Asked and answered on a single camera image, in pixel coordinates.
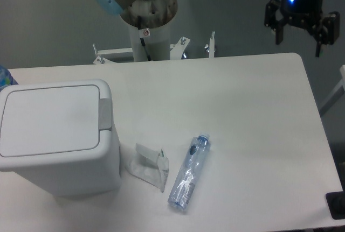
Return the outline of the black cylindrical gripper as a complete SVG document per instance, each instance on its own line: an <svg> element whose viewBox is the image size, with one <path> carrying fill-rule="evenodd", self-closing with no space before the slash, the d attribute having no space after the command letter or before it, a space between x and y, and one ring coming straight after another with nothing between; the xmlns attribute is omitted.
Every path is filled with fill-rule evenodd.
<svg viewBox="0 0 345 232"><path fill-rule="evenodd" d="M284 39L284 26L292 25L313 31L316 40L315 56L322 54L323 45L333 45L340 36L340 13L337 11L323 15L323 0L269 0L265 6L264 25L275 34L275 44ZM277 19L280 9L282 18Z"/></svg>

